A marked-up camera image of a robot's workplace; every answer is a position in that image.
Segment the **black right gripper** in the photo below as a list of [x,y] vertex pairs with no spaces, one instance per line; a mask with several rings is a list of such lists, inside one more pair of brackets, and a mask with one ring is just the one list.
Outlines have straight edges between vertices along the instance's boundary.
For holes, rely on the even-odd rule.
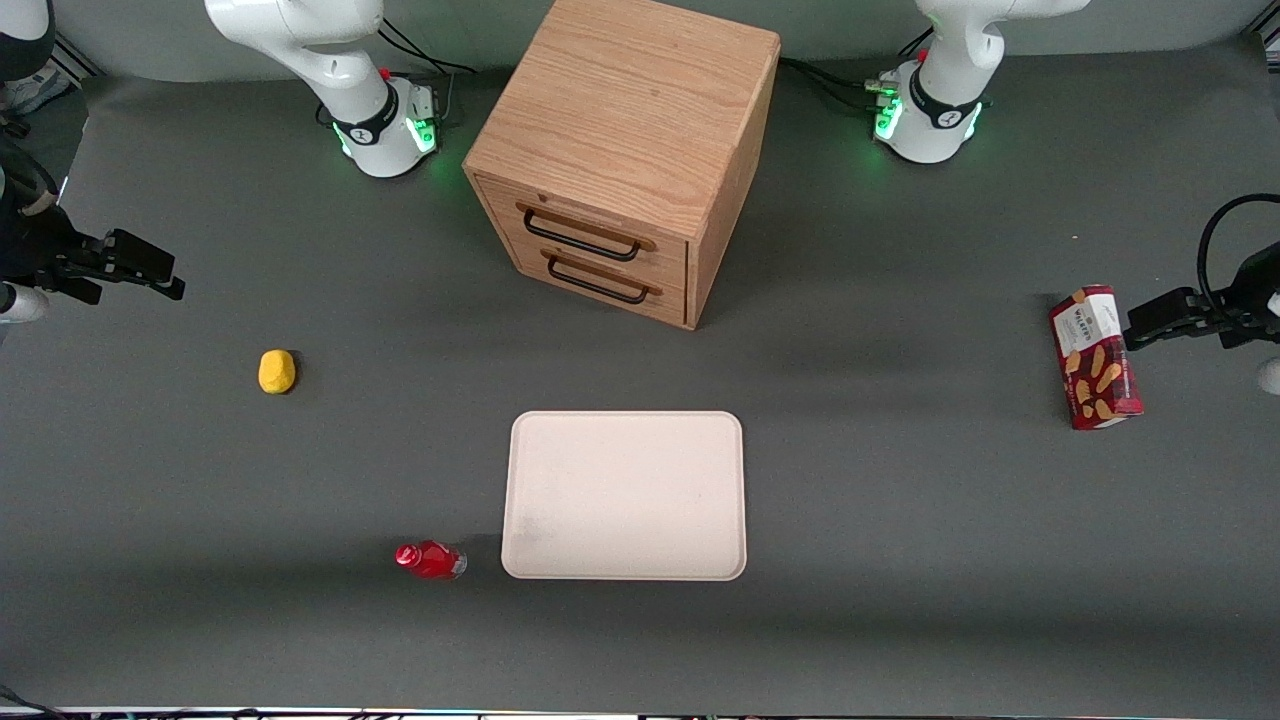
[[[1,278],[27,282],[37,272],[65,263],[106,272],[108,279],[151,288],[180,301],[186,283],[174,274],[175,258],[168,251],[132,234],[114,229],[104,238],[104,264],[99,256],[100,238],[79,232],[58,206],[27,217],[15,206],[3,205],[1,213]],[[81,277],[38,274],[38,287],[60,293],[82,304],[96,306],[102,287]]]

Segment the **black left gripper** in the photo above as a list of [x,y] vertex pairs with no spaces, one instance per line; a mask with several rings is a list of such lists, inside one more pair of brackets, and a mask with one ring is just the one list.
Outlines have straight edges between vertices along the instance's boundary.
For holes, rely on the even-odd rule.
[[[1270,324],[1279,320],[1279,242],[1252,254],[1231,283],[1215,293],[1226,323],[1219,332],[1224,350],[1256,341],[1270,341]],[[1217,333],[1217,313],[1208,300],[1189,287],[1170,290],[1126,313],[1129,327],[1123,338],[1129,352],[1181,337]]]

